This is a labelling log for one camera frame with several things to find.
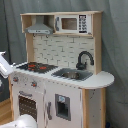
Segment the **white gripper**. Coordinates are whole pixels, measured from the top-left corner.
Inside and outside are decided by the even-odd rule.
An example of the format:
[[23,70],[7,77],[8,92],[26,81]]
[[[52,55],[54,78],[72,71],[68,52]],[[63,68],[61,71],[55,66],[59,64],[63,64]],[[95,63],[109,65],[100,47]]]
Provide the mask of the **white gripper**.
[[13,72],[13,66],[6,61],[4,54],[5,52],[0,52],[0,74],[7,78]]

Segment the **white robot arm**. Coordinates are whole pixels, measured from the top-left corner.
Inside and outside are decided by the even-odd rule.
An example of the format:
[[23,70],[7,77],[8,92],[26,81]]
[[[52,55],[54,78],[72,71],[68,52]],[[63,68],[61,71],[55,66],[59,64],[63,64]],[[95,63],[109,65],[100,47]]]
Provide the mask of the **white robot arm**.
[[[12,72],[12,66],[5,60],[3,55],[5,52],[0,52],[0,74],[3,78],[7,78]],[[0,125],[0,128],[38,128],[35,119],[24,114],[18,117],[16,120]]]

